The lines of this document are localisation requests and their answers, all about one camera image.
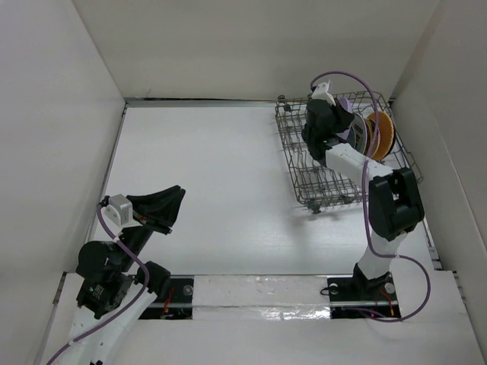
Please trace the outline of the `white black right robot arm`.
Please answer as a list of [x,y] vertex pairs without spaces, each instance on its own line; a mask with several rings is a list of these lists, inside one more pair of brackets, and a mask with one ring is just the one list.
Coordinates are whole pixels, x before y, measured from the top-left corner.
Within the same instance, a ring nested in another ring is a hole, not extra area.
[[424,219],[425,211],[413,171],[380,163],[395,142],[392,119],[377,111],[364,120],[362,133],[372,127],[366,143],[372,149],[370,157],[341,137],[360,119],[339,101],[310,99],[301,135],[316,162],[359,184],[364,193],[368,247],[345,287],[355,296],[368,299],[385,283],[400,244]]

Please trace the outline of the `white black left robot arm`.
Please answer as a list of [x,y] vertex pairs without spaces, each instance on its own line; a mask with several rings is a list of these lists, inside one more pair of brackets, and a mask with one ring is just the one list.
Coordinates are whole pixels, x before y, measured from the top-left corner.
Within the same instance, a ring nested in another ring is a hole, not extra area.
[[154,302],[171,301],[171,273],[138,257],[154,233],[168,235],[186,191],[172,186],[149,195],[107,195],[96,207],[107,240],[85,243],[76,274],[83,282],[69,341],[56,364],[110,364],[129,331]]

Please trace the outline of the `white plate red characters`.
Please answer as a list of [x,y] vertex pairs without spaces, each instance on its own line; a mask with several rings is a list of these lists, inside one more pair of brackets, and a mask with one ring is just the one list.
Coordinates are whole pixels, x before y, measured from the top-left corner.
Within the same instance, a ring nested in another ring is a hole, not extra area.
[[368,142],[368,127],[366,122],[358,114],[355,114],[355,118],[351,124],[351,132],[353,134],[353,147],[361,154],[366,154],[367,142]]

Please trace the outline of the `yellow brown patterned plate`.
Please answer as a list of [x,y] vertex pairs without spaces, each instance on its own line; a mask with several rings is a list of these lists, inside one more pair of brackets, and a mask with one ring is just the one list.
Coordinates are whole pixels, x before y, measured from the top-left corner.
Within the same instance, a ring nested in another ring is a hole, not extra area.
[[368,154],[370,148],[371,150],[371,158],[374,158],[375,154],[377,153],[380,145],[380,131],[377,131],[377,136],[374,137],[376,125],[373,119],[366,119],[365,124],[368,130],[368,139],[366,142],[366,150],[365,153]]

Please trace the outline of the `woven bamboo plate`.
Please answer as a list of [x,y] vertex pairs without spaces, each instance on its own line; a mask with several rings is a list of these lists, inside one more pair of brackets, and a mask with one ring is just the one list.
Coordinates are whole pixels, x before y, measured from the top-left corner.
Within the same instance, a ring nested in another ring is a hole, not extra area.
[[391,117],[383,112],[378,112],[378,133],[376,138],[377,148],[372,154],[373,160],[383,160],[393,148],[396,138],[396,132]]

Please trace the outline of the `lilac purple plate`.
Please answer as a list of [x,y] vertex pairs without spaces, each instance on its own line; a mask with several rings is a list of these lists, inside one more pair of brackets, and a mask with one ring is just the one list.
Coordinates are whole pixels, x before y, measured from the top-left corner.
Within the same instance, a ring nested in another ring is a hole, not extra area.
[[346,97],[340,97],[338,99],[338,102],[339,102],[339,105],[344,110],[346,110],[348,113],[352,114],[352,121],[349,123],[347,129],[344,132],[340,132],[337,134],[340,138],[348,141],[351,138],[349,135],[351,133],[352,122],[354,121],[355,115],[354,115],[353,110],[352,110],[352,104]]

